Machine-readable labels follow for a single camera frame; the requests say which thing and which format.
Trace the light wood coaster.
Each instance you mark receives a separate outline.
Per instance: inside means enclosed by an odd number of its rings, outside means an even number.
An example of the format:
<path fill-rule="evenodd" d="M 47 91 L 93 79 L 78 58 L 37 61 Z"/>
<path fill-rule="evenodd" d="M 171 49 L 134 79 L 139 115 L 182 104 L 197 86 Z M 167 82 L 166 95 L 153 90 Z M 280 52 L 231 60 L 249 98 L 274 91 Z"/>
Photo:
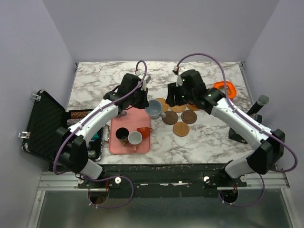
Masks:
<path fill-rule="evenodd" d="M 192 110 L 192 111 L 198 111 L 199 110 L 199 108 L 196 105 L 193 105 L 193 104 L 187 104 L 187 108 L 189 110 Z"/>
<path fill-rule="evenodd" d="M 185 122 L 177 122 L 173 125 L 173 132 L 178 137 L 186 136 L 190 131 L 189 126 Z"/>

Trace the light blue cup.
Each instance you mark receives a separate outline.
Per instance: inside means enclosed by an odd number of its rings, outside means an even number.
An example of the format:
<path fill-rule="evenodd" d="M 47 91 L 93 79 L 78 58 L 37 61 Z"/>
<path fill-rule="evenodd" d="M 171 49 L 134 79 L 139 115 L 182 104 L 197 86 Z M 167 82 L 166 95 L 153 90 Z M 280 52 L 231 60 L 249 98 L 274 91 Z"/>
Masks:
<path fill-rule="evenodd" d="M 158 100 L 148 101 L 149 106 L 145 108 L 145 112 L 151 119 L 165 118 L 167 115 L 163 111 L 163 106 Z"/>

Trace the woven rattan coaster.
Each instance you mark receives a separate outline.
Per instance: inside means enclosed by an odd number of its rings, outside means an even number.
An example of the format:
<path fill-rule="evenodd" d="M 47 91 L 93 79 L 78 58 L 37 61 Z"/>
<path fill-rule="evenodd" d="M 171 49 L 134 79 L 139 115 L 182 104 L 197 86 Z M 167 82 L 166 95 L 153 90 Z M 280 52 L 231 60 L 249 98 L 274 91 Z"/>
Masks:
<path fill-rule="evenodd" d="M 184 104 L 184 105 L 176 105 L 176 106 L 173 106 L 173 107 L 170 107 L 170 109 L 175 112 L 175 113 L 182 113 L 183 111 L 185 111 L 187 108 L 187 105 Z"/>
<path fill-rule="evenodd" d="M 159 101 L 162 105 L 162 111 L 165 113 L 169 109 L 169 105 L 166 103 L 166 100 L 164 98 L 156 98 L 157 101 Z"/>

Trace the dark wood coaster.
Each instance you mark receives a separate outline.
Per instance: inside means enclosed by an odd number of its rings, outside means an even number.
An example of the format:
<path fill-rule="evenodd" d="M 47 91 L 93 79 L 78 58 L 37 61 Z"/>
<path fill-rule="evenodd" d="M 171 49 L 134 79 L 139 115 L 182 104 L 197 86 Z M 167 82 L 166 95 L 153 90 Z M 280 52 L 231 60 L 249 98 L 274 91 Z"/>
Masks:
<path fill-rule="evenodd" d="M 197 121 L 197 115 L 192 110 L 186 110 L 186 111 L 182 112 L 181 119 L 186 124 L 193 124 Z"/>
<path fill-rule="evenodd" d="M 166 111 L 166 116 L 162 118 L 167 125 L 174 125 L 178 121 L 178 115 L 174 111 Z"/>

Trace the white cup brown handle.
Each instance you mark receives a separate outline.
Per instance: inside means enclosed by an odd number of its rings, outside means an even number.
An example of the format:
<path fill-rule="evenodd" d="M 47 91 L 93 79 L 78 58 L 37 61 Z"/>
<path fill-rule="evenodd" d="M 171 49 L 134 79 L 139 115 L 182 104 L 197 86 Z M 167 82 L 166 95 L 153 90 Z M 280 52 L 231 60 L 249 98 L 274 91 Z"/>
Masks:
<path fill-rule="evenodd" d="M 138 145 L 142 142 L 142 135 L 138 131 L 133 131 L 128 136 L 128 141 L 133 147 L 133 151 L 137 152 Z"/>

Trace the small white cup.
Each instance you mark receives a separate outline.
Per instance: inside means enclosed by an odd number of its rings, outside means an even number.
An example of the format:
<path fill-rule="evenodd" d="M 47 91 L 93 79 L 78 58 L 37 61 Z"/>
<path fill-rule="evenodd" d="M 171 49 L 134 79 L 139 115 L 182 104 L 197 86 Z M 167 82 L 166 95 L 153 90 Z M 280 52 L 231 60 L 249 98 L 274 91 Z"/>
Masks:
<path fill-rule="evenodd" d="M 126 116 L 127 115 L 127 112 L 125 110 L 121 111 L 117 116 L 116 118 L 121 118 L 123 116 Z"/>

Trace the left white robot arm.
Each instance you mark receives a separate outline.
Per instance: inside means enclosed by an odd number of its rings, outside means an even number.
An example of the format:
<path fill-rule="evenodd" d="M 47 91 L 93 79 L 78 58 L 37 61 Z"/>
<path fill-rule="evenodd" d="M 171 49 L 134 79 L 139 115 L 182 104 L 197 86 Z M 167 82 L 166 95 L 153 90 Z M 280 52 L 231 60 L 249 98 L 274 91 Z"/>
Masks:
<path fill-rule="evenodd" d="M 125 74 L 121 84 L 106 93 L 99 105 L 78 123 L 68 127 L 59 127 L 55 133 L 56 155 L 53 171 L 60 175 L 57 165 L 67 171 L 89 177 L 89 182 L 96 188 L 105 183 L 105 175 L 100 165 L 89 159 L 87 145 L 93 136 L 111 119 L 124 109 L 133 106 L 138 109 L 148 107 L 147 83 L 149 74 L 142 78 L 137 75 Z"/>

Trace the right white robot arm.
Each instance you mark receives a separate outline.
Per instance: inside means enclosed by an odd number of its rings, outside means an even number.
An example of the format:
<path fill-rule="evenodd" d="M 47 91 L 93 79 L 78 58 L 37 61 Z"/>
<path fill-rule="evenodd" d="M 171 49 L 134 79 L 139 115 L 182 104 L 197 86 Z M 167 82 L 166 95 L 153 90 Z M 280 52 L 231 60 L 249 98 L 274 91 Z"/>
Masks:
<path fill-rule="evenodd" d="M 220 119 L 244 138 L 253 151 L 239 159 L 228 162 L 219 173 L 218 180 L 224 186 L 235 182 L 236 178 L 250 173 L 266 174 L 283 156 L 285 133 L 272 131 L 257 121 L 257 128 L 249 124 L 252 118 L 230 105 L 224 93 L 217 88 L 207 89 L 198 71 L 192 69 L 178 76 L 175 83 L 168 84 L 166 103 L 173 106 L 194 104 L 199 109 Z"/>

